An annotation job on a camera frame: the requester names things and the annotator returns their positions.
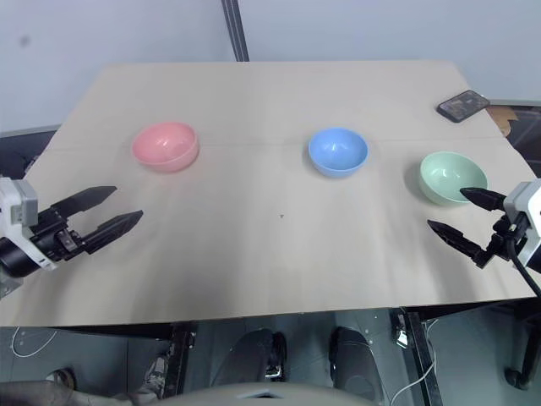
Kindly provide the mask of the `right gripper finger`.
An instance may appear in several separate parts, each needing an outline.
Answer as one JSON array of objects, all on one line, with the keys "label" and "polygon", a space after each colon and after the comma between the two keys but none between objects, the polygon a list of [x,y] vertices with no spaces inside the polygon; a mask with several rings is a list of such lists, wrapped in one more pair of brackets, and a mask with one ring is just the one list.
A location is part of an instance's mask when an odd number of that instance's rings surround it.
[{"label": "right gripper finger", "polygon": [[428,220],[427,223],[446,244],[470,258],[476,266],[480,268],[486,266],[485,251],[478,244],[465,238],[462,232],[442,222]]},{"label": "right gripper finger", "polygon": [[460,188],[460,192],[467,200],[486,211],[503,211],[505,209],[505,195],[498,192],[477,187]]}]

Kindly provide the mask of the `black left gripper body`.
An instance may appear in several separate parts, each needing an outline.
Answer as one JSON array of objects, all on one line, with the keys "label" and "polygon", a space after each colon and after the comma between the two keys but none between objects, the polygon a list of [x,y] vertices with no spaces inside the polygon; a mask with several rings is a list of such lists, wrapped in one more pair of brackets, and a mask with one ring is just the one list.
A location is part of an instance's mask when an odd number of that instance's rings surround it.
[{"label": "black left gripper body", "polygon": [[84,239],[68,227],[68,219],[85,208],[69,210],[51,206],[38,214],[38,223],[30,228],[34,236],[31,242],[52,261],[69,261],[85,252]]}]

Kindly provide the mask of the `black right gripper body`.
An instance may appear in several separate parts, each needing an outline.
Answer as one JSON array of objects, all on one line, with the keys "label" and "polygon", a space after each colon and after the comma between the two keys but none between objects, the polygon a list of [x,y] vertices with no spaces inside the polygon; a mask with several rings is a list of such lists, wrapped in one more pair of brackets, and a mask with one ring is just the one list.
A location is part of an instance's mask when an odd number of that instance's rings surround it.
[{"label": "black right gripper body", "polygon": [[485,250],[485,263],[495,256],[513,264],[531,264],[531,222],[526,214],[503,215],[493,225],[494,233]]}]

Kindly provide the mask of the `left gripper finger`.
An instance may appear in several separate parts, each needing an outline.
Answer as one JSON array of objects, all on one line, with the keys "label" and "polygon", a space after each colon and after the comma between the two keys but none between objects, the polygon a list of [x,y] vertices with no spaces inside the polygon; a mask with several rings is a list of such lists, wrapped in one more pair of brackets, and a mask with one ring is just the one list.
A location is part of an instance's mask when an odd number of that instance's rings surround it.
[{"label": "left gripper finger", "polygon": [[100,205],[112,193],[117,190],[116,186],[95,186],[84,189],[77,194],[60,200],[50,206],[59,216],[69,218],[79,212]]},{"label": "left gripper finger", "polygon": [[83,237],[83,251],[87,254],[93,254],[121,238],[135,227],[143,215],[142,211],[133,211],[102,223],[93,233]]}]

